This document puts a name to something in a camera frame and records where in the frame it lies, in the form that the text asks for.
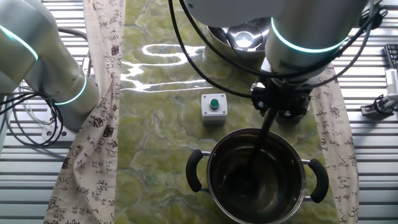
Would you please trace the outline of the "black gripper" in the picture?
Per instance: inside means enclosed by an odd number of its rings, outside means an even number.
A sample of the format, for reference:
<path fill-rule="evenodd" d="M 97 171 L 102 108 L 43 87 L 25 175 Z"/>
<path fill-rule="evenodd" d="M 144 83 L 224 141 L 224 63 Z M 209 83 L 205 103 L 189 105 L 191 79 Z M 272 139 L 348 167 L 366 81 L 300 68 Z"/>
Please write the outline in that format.
<path fill-rule="evenodd" d="M 269 108 L 288 109 L 281 111 L 280 120 L 301 120 L 309 111 L 311 96 L 306 91 L 295 90 L 292 86 L 278 86 L 270 78 L 264 85 L 252 85 L 250 88 L 252 104 L 260 114 Z"/>

